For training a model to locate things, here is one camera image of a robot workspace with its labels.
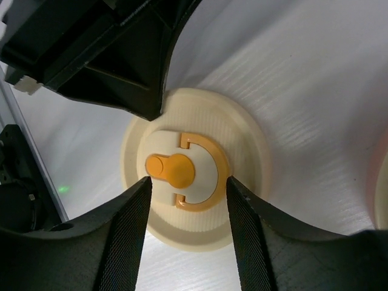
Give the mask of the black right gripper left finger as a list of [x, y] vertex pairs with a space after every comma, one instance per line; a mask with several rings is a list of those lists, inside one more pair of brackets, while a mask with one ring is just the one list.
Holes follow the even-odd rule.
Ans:
[[146, 176], [50, 230], [1, 229], [1, 290], [135, 290], [152, 195]]

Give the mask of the cream lid with orange handle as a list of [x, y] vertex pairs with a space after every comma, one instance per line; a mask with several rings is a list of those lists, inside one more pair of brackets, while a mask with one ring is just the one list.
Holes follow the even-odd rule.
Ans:
[[177, 249], [206, 252], [232, 241], [227, 178], [267, 199], [272, 161], [244, 108], [216, 92], [181, 88], [168, 92], [159, 118], [134, 117], [124, 134], [124, 187], [145, 176], [152, 180], [148, 231]]

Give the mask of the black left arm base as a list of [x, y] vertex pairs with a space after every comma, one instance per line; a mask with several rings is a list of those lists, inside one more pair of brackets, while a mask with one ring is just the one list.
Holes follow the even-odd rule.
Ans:
[[1, 227], [18, 233], [61, 223], [30, 146], [16, 124], [1, 132]]

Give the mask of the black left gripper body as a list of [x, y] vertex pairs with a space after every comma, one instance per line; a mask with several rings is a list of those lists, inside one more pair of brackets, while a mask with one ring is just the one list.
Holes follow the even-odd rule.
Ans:
[[39, 84], [54, 90], [56, 75], [82, 49], [81, 39], [99, 14], [116, 1], [13, 1], [5, 13], [1, 60], [5, 79], [25, 89]]

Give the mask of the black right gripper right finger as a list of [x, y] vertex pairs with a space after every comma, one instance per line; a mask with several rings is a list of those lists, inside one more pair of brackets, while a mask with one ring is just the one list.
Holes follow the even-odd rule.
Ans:
[[340, 235], [302, 222], [234, 177], [227, 206], [243, 290], [386, 290], [387, 232]]

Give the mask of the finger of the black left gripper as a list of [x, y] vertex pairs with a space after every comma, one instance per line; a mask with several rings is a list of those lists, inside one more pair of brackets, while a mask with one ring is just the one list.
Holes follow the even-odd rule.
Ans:
[[153, 121], [162, 114], [167, 73], [199, 1], [116, 1], [82, 36], [81, 52], [54, 80], [56, 93]]

